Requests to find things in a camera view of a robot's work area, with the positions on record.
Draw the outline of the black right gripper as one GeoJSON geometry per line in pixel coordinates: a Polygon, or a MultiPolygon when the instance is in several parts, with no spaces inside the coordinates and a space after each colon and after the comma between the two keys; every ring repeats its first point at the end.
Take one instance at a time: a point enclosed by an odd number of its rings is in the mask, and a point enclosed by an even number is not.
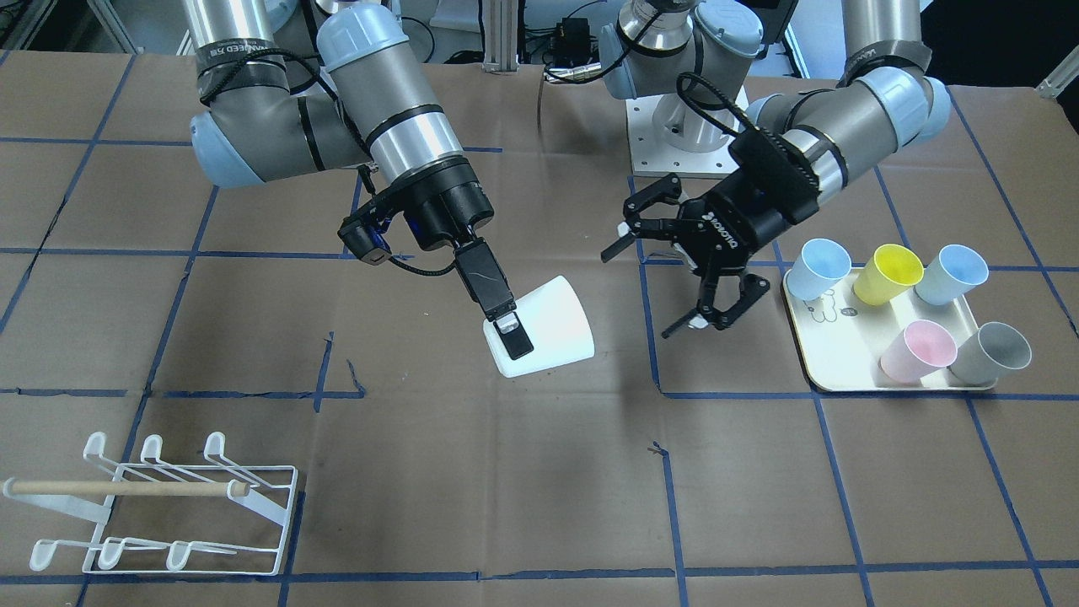
{"type": "Polygon", "coordinates": [[[510,361],[534,351],[523,322],[516,314],[515,296],[497,259],[475,231],[494,218],[473,166],[463,155],[438,160],[426,169],[397,178],[357,212],[342,220],[338,230],[352,254],[370,265],[392,257],[383,234],[392,219],[402,213],[416,245],[424,252],[446,245],[456,247],[454,262],[466,291],[493,321],[502,348],[510,361]]]}

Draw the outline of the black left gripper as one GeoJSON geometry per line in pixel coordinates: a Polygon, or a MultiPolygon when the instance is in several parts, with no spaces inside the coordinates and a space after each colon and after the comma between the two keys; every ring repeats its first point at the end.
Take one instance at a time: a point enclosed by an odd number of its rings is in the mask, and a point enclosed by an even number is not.
{"type": "Polygon", "coordinates": [[[638,239],[663,239],[684,245],[699,273],[709,272],[695,306],[664,328],[663,339],[683,328],[730,328],[770,291],[765,277],[743,271],[749,258],[819,210],[812,155],[794,143],[749,128],[733,139],[730,154],[738,169],[701,196],[680,201],[683,185],[675,173],[629,196],[618,238],[600,253],[610,262],[638,239]],[[718,303],[726,279],[737,284],[736,296],[718,303]]]}

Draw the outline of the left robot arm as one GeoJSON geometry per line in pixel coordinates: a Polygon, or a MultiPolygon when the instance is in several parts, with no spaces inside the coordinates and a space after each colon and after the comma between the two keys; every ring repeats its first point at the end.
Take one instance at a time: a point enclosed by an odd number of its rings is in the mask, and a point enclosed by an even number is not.
{"type": "Polygon", "coordinates": [[[833,86],[807,81],[752,101],[737,97],[764,28],[737,1],[628,1],[599,35],[604,85],[628,105],[650,99],[645,141],[672,157],[623,206],[609,261],[640,239],[672,245],[699,279],[696,303],[667,328],[725,330],[770,281],[750,259],[805,222],[856,178],[950,118],[947,85],[928,73],[916,1],[845,1],[846,63],[833,86]]]}

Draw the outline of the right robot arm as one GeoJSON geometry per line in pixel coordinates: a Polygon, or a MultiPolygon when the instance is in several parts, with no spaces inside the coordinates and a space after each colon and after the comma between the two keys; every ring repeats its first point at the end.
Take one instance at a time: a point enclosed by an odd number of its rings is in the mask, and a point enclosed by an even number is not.
{"type": "Polygon", "coordinates": [[[454,270],[510,360],[533,351],[515,296],[477,234],[493,218],[469,160],[390,9],[341,8],[320,24],[320,61],[275,43],[262,1],[186,1],[203,114],[199,165],[240,188],[371,161],[388,187],[343,220],[339,237],[366,264],[390,261],[384,234],[404,215],[420,249],[450,246],[454,270]]]}

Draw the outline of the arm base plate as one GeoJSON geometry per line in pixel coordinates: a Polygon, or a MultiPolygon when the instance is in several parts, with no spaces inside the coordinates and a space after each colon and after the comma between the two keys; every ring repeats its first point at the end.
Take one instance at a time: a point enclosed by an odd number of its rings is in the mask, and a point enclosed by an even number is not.
{"type": "Polygon", "coordinates": [[[674,94],[625,101],[632,174],[723,178],[738,169],[730,157],[733,136],[695,114],[674,94]]]}

